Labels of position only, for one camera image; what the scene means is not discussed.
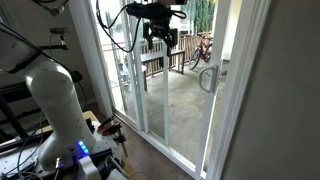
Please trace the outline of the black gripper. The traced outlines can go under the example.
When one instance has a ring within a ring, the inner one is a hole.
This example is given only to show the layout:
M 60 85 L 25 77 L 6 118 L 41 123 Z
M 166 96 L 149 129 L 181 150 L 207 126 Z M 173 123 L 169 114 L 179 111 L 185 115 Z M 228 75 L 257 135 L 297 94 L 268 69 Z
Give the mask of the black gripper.
M 148 42 L 148 49 L 153 49 L 153 38 L 160 38 L 167 44 L 167 57 L 171 55 L 171 47 L 169 45 L 177 44 L 178 30 L 169 27 L 169 20 L 156 21 L 150 20 L 143 24 L 143 37 Z

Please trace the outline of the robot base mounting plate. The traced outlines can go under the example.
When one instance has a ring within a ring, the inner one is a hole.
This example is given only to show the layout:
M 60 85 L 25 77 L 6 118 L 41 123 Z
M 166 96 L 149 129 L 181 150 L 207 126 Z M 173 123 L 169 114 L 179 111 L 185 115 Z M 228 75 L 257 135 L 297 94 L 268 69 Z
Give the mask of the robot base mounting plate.
M 33 132 L 21 145 L 1 151 L 1 180 L 35 176 L 39 180 L 75 178 L 107 180 L 123 177 L 122 152 L 112 134 L 98 131 L 98 122 L 90 128 L 85 121 L 74 125 L 51 125 L 51 133 Z

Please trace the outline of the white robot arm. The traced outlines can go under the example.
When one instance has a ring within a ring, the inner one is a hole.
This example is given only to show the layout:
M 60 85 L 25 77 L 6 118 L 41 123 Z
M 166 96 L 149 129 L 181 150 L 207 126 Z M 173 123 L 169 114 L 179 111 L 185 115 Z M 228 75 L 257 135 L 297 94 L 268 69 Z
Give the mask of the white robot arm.
M 70 167 L 75 157 L 104 150 L 117 159 L 122 158 L 121 149 L 112 137 L 90 131 L 67 68 L 6 24 L 0 28 L 0 68 L 25 80 L 52 127 L 52 134 L 38 151 L 43 170 L 53 170 L 59 157 Z

